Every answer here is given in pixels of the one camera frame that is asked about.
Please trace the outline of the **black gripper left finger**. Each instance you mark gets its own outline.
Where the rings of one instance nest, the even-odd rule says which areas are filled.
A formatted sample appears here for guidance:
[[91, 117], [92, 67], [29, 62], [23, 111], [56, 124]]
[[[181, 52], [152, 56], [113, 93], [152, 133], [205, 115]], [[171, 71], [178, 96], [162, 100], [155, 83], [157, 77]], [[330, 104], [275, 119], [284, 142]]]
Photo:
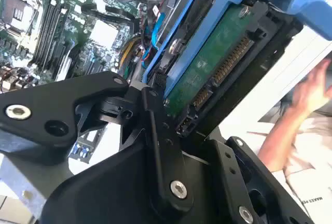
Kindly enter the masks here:
[[48, 171], [65, 161], [80, 134], [109, 122], [121, 126], [123, 150], [153, 137], [178, 139], [153, 88], [102, 72], [2, 94], [1, 152]]

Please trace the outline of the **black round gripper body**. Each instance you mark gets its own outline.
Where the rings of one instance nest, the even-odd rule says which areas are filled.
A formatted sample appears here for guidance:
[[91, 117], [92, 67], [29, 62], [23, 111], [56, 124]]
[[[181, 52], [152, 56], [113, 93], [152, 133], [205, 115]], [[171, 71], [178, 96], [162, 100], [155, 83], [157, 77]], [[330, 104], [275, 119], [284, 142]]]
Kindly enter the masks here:
[[223, 160], [233, 151], [210, 141], [198, 157], [177, 138], [136, 143], [62, 183], [47, 200], [41, 223], [231, 222]]

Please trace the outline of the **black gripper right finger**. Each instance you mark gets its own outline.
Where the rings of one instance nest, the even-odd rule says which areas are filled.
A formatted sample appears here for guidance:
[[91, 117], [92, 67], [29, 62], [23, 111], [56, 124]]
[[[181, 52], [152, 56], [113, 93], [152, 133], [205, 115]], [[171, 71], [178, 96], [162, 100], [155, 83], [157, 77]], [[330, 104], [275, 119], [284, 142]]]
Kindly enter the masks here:
[[243, 140], [209, 140], [209, 162], [227, 223], [312, 223]]

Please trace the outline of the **person's bare hand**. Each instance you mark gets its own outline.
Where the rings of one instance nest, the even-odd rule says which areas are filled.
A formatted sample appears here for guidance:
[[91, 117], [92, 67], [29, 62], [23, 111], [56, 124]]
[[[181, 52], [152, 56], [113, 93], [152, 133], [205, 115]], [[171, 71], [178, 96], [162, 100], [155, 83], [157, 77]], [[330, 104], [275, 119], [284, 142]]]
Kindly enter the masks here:
[[296, 116], [308, 116], [331, 100], [331, 86], [326, 88], [326, 72], [330, 59], [323, 59], [295, 86], [291, 110]]

